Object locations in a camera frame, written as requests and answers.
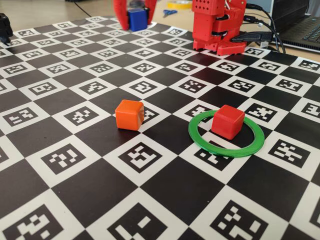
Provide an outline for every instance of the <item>green ring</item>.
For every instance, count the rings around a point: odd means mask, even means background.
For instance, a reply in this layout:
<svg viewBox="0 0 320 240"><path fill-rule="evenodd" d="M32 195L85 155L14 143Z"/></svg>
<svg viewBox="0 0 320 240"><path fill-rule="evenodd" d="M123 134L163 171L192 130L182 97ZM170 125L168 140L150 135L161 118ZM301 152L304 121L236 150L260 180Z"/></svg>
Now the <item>green ring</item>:
<svg viewBox="0 0 320 240"><path fill-rule="evenodd" d="M213 117L215 113L216 113L215 110L202 112L197 116L195 116L194 118L192 118L189 123L188 130L189 130L190 137L199 147L203 148L209 153L225 156L225 157L232 157L232 158L246 157L246 156L255 154L262 148L262 146L265 143L264 132L259 127L259 125L257 125L254 121L252 121L247 117L244 118L244 123L248 125L248 127L253 131L253 135L254 135L254 140L249 146L246 146L241 149L226 149L226 148L221 148L221 147L212 145L211 143L204 140L198 131L198 124L203 119L206 119L208 117Z"/></svg>

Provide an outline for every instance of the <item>blue cube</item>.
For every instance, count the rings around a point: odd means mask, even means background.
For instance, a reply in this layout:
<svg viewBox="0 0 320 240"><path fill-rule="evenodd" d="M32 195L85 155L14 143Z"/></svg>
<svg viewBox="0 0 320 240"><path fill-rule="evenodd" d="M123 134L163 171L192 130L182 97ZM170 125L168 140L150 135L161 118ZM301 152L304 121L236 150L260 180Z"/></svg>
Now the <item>blue cube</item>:
<svg viewBox="0 0 320 240"><path fill-rule="evenodd" d="M128 10L129 26L131 31L139 31L147 28L148 18L147 11L141 8Z"/></svg>

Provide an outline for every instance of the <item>laptop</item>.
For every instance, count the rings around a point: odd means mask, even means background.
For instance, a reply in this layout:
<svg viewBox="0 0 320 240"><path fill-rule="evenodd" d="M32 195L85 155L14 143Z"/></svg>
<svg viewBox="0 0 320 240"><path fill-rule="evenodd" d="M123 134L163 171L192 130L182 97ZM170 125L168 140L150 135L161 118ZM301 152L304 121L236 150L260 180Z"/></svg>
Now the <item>laptop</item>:
<svg viewBox="0 0 320 240"><path fill-rule="evenodd" d="M320 53L320 0L262 1L284 45ZM260 2L248 0L258 5Z"/></svg>

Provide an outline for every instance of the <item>tape roll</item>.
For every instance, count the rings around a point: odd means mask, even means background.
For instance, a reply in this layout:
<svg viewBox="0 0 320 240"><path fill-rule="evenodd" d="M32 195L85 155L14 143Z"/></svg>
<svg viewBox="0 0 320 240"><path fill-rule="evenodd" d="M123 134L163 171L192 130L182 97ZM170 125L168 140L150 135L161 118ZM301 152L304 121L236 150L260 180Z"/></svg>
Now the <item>tape roll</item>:
<svg viewBox="0 0 320 240"><path fill-rule="evenodd" d="M176 0L169 1L167 7L170 9L190 9L192 7L192 1L188 0Z"/></svg>

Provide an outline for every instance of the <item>red robot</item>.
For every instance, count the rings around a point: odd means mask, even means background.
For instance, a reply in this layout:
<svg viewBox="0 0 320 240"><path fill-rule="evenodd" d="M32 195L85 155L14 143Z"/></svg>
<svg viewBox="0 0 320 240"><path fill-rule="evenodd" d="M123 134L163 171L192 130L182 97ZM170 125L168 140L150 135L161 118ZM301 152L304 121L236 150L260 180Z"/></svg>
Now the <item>red robot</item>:
<svg viewBox="0 0 320 240"><path fill-rule="evenodd" d="M246 4L246 0L192 0L193 48L217 55L243 53L247 43L231 39L240 33Z"/></svg>

